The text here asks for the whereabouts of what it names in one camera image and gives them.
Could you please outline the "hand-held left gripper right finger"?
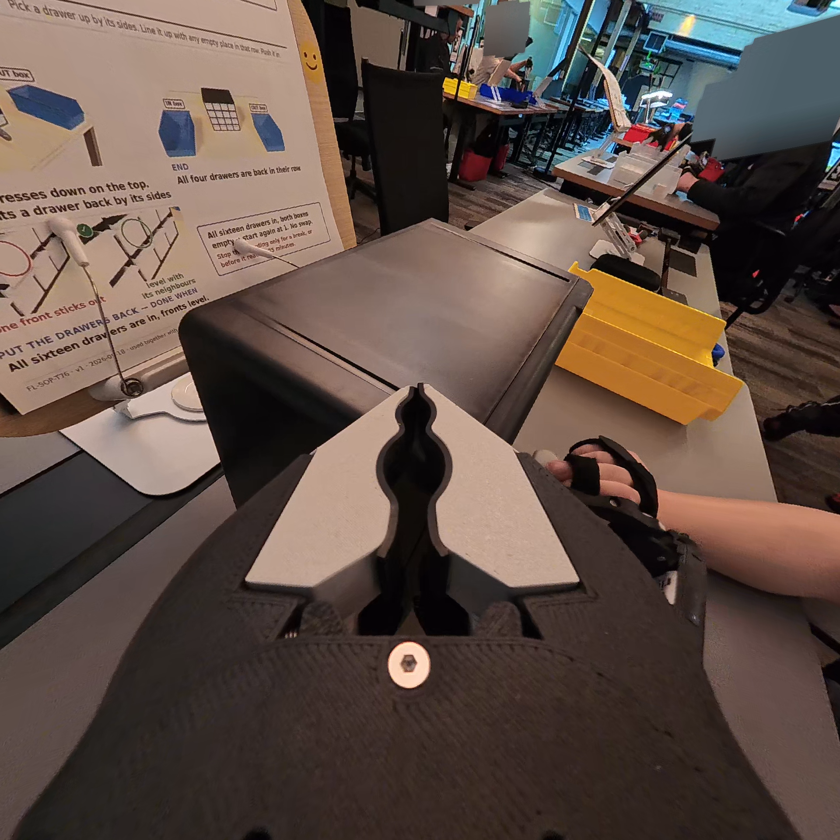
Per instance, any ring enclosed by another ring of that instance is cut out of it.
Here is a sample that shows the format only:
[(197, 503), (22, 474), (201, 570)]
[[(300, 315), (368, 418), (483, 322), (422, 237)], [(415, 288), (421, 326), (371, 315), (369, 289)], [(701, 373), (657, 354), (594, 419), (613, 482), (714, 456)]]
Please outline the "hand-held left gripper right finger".
[(427, 434), (444, 453), (429, 530), (449, 560), (448, 593), (468, 613), (494, 602), (565, 592), (580, 578), (518, 452), (432, 386)]

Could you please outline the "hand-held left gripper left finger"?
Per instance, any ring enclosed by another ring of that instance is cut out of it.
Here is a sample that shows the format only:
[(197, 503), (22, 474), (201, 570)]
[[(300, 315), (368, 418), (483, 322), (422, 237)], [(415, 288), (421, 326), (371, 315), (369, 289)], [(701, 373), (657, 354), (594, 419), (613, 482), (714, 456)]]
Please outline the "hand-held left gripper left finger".
[(385, 451), (405, 433), (407, 386), (311, 453), (288, 502), (245, 577), (249, 589), (327, 602), (359, 613), (380, 592), (376, 561), (396, 531)]

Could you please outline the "black drawer cabinet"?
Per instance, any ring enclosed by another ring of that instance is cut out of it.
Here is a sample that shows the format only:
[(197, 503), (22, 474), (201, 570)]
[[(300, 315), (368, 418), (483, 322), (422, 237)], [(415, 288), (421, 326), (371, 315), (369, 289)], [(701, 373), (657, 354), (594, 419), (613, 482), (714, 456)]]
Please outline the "black drawer cabinet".
[(428, 219), (191, 310), (180, 340), (234, 504), (405, 386), (512, 444), (592, 293)]

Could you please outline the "person's right hand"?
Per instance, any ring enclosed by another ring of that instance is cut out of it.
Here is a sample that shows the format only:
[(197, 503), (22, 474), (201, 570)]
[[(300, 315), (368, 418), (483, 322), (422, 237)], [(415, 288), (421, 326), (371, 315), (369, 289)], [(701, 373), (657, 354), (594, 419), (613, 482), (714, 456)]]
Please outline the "person's right hand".
[(658, 518), (658, 489), (653, 474), (635, 453), (600, 436), (571, 447), (564, 458), (548, 450), (534, 455), (566, 487), (590, 497), (622, 498)]

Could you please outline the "dark desk mat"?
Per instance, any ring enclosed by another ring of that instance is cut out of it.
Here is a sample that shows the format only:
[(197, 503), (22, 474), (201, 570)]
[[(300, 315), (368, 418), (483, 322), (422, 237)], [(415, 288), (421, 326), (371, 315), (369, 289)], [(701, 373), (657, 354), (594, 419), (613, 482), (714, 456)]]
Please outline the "dark desk mat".
[(223, 475), (176, 493), (139, 493), (87, 454), (2, 495), (1, 646), (5, 647)]

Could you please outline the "black case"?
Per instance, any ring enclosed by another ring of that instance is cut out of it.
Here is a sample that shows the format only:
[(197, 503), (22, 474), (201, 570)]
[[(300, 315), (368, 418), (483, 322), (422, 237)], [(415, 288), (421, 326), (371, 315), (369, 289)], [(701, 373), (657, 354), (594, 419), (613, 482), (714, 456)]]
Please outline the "black case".
[(656, 271), (639, 265), (631, 259), (604, 253), (595, 258), (591, 268), (653, 293), (662, 291), (661, 276)]

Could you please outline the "slanted black board stand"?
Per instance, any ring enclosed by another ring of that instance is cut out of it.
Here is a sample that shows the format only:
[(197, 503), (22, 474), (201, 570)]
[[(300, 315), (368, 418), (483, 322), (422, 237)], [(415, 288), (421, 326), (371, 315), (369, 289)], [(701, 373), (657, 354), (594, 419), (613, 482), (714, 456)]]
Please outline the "slanted black board stand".
[(606, 252), (625, 259), (638, 261), (635, 257), (637, 242), (619, 219), (618, 211), (624, 209), (633, 197), (649, 196), (659, 202), (676, 194), (682, 165), (690, 151), (690, 130), (685, 137), (677, 132), (672, 147), (667, 149), (654, 145), (637, 143), (635, 151), (621, 155), (613, 168), (611, 181), (619, 187), (619, 195), (606, 200), (591, 212), (591, 223), (603, 230), (603, 239), (598, 245), (609, 242)]

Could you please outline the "red bucket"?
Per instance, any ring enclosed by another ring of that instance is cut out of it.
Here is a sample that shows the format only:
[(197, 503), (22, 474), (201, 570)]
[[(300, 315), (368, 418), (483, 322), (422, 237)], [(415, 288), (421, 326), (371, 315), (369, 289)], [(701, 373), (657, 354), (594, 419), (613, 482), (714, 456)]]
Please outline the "red bucket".
[(505, 176), (505, 165), (508, 159), (510, 145), (502, 145), (494, 157), (478, 154), (474, 150), (466, 150), (460, 159), (458, 179), (473, 183), (484, 181), (489, 175)]

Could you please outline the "black office chair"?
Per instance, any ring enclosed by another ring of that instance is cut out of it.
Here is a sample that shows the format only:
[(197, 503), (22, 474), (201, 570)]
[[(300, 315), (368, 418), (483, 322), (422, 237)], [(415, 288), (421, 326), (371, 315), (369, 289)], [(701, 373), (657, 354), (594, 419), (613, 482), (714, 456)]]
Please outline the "black office chair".
[(449, 216), (444, 75), (362, 62), (381, 235)]

